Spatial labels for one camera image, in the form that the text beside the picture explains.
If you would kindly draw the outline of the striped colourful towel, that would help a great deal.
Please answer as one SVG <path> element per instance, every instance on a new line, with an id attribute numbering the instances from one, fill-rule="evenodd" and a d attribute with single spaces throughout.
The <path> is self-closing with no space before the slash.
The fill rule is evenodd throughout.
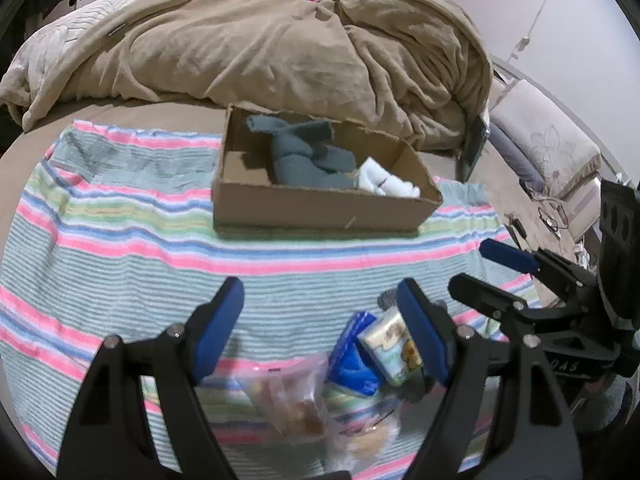
<path id="1" fill-rule="evenodd" d="M 349 318 L 413 278 L 480 334 L 497 324 L 450 298 L 467 273 L 540 304 L 533 281 L 484 259 L 509 235 L 478 184 L 439 183 L 444 202 L 414 233 L 216 229 L 221 136 L 98 126 L 55 131 L 26 164 L 1 263 L 1 357 L 29 448 L 55 471 L 79 386 L 102 340 L 157 336 L 229 276 L 244 308 L 198 396 L 243 479 L 321 474 L 322 443 L 288 445 L 239 375 L 332 349 Z"/>

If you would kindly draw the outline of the brown cardboard box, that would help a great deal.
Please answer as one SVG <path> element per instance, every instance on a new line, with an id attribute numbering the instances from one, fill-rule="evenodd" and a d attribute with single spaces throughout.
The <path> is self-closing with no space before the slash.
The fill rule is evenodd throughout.
<path id="1" fill-rule="evenodd" d="M 229 107 L 216 226 L 407 231 L 442 194 L 404 140 L 356 122 Z"/>

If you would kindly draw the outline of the white patterned quilt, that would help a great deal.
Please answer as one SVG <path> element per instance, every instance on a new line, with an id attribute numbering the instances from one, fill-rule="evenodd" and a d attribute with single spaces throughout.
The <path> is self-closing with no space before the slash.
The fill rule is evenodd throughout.
<path id="1" fill-rule="evenodd" d="M 61 56 L 93 25 L 120 10 L 131 0 L 96 0 L 44 25 L 32 34 L 11 61 L 1 79 L 1 104 L 21 121 L 21 108 L 29 108 L 32 92 Z"/>

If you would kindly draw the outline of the beige blanket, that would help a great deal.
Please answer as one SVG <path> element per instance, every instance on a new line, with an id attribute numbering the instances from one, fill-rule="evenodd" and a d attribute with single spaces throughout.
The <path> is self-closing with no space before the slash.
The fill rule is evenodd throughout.
<path id="1" fill-rule="evenodd" d="M 190 96 L 353 120 L 454 150 L 484 113 L 489 55 L 450 0 L 132 0 L 85 32 L 21 108 Z"/>

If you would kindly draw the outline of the black phone on stand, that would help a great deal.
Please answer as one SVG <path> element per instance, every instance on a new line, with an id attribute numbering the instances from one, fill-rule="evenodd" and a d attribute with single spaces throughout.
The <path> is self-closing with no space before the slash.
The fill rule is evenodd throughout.
<path id="1" fill-rule="evenodd" d="M 476 116 L 469 126 L 461 150 L 458 154 L 456 178 L 468 182 L 480 159 L 485 143 L 490 136 L 489 122 L 483 116 Z"/>

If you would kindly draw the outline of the grey sock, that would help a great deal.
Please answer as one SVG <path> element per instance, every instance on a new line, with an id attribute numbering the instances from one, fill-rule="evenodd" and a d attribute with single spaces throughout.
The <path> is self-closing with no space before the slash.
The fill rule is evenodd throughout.
<path id="1" fill-rule="evenodd" d="M 334 128 L 326 119 L 287 122 L 273 115 L 250 115 L 247 129 L 270 136 L 274 182 L 291 188 L 353 190 L 356 158 L 333 144 Z"/>

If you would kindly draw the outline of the beige embroidered pillow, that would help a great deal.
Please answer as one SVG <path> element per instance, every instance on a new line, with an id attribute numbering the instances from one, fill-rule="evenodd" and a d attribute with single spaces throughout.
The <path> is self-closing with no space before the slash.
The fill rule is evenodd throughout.
<path id="1" fill-rule="evenodd" d="M 537 169 L 549 196 L 567 196 L 600 170 L 597 143 L 524 79 L 510 85 L 490 118 Z"/>

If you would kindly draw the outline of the white sock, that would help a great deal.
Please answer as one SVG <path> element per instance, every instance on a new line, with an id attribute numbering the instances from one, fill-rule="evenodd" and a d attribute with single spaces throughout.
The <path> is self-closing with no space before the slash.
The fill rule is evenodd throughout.
<path id="1" fill-rule="evenodd" d="M 402 180 L 368 157 L 356 173 L 357 188 L 378 196 L 420 198 L 421 191 L 410 181 Z"/>

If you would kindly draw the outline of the clear plastic snack bag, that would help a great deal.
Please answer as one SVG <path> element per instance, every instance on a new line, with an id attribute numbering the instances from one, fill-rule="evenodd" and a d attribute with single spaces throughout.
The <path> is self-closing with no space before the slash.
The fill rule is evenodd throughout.
<path id="1" fill-rule="evenodd" d="M 311 354 L 294 365 L 255 368 L 235 380 L 283 440 L 316 442 L 331 426 L 322 396 L 328 361 L 325 353 Z"/>

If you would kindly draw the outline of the blue tissue pack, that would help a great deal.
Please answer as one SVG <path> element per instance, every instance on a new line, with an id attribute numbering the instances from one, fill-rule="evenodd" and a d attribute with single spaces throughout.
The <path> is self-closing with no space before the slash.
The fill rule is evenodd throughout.
<path id="1" fill-rule="evenodd" d="M 366 311 L 354 313 L 337 338 L 329 356 L 326 381 L 355 396 L 370 398 L 383 385 L 383 376 L 359 343 L 358 336 L 376 321 Z"/>

